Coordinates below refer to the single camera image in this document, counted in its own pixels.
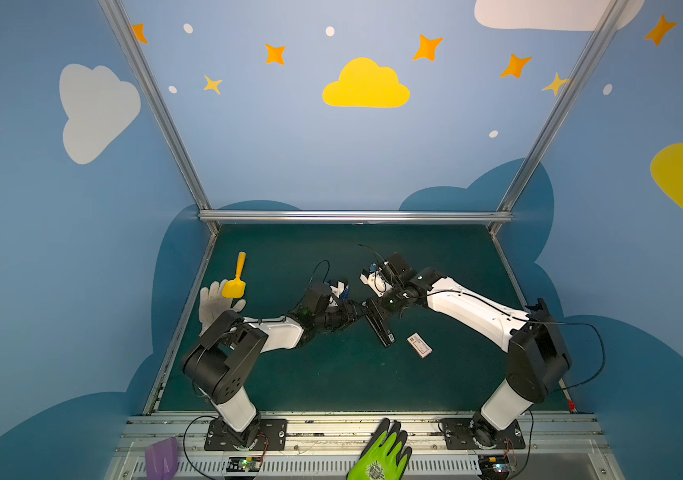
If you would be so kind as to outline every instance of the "black plastic bracket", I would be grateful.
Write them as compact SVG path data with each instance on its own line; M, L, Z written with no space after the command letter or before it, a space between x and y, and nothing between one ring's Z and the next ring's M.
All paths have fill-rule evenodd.
M507 449L507 443L504 438L509 438L509 441L512 443L511 448L521 450L526 447L526 441L523 439L523 433L517 420L509 424L503 432L499 432L498 438L500 438L500 441L493 447L480 446L474 440L474 432L471 429L471 425L471 418L442 418L439 428L445 439L445 447L449 450L505 450Z
M256 443L250 448L243 450L236 437L232 435L231 428L221 418L212 420L208 425L208 435L205 438L204 449L208 452L262 452L264 451L264 438L269 439L267 451L285 450L285 428L288 420L285 418L262 418L258 426L259 434Z

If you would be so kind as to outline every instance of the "green table surface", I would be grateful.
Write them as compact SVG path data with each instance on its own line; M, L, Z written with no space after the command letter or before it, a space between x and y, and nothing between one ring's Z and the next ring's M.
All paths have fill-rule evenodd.
M360 282L360 273L375 258L358 244L384 257L400 252L417 271L432 266L481 295L520 307L481 225L223 225L203 285L231 279L238 252L244 251L245 316L270 318L288 311L321 260L330 262L329 278L346 276L351 298L361 301L373 291ZM317 269L316 278L322 278L324 267ZM386 349L364 318L346 330L318 335L301 348L264 353L245 383L250 400L263 411L473 410L504 379L505 354L449 316L410 308L402 318L393 318L391 327L397 340ZM414 332L433 349L424 359L407 341ZM160 410L212 409L195 396L180 366L199 334L195 303ZM568 406L557 392L535 408Z

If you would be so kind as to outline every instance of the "yellow shovel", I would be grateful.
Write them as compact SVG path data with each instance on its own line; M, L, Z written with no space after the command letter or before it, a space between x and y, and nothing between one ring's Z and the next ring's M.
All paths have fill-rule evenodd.
M234 273L234 280L230 280L224 285L224 290L221 296L226 298L240 298L245 293L245 282L240 280L240 274L243 273L243 265L245 264L245 252L240 252L238 255L238 269Z

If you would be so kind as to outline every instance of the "green glove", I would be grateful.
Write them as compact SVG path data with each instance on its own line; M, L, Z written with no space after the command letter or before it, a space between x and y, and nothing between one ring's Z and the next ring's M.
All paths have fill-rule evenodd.
M400 480L412 453L411 447L403 449L407 440L408 432L400 430L400 422L392 422L390 428L390 419L383 419L347 479Z

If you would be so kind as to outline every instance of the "purple shovel blade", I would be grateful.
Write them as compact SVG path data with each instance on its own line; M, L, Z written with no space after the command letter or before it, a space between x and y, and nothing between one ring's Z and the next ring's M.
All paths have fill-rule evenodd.
M176 437L166 438L144 451L147 480L171 480L178 468L178 442Z

